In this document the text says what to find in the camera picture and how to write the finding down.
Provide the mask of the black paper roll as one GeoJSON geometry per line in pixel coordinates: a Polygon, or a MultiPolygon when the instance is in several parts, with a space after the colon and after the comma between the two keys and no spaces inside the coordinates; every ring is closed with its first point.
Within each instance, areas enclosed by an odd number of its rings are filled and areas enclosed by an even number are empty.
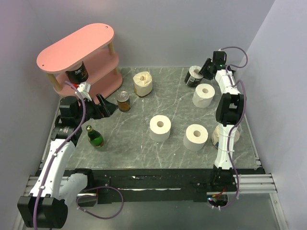
{"type": "Polygon", "coordinates": [[[88,71],[83,62],[77,64],[70,70],[65,72],[69,81],[73,84],[81,84],[88,80],[88,71]]]}

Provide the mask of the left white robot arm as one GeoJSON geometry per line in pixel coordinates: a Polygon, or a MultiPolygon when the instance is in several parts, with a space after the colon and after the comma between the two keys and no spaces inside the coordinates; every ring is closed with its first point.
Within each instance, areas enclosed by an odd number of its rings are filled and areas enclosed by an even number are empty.
{"type": "Polygon", "coordinates": [[[49,154],[36,184],[29,195],[21,196],[17,207],[28,228],[54,228],[64,226],[68,208],[83,191],[95,187],[94,174],[89,169],[75,169],[70,178],[62,181],[66,165],[82,134],[82,124],[90,119],[110,117],[118,108],[97,94],[99,101],[75,96],[60,100],[59,111],[51,134],[49,154]]]}

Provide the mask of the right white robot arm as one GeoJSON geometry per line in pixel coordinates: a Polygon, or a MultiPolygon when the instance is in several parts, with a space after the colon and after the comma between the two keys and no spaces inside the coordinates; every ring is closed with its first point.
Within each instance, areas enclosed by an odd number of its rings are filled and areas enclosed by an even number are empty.
{"type": "Polygon", "coordinates": [[[246,105],[246,96],[237,89],[232,71],[226,66],[226,58],[224,51],[214,51],[213,57],[208,58],[199,71],[203,78],[216,80],[222,94],[215,114],[219,127],[218,152],[210,178],[210,187],[215,191],[235,184],[232,154],[237,127],[243,119],[246,105]]]}

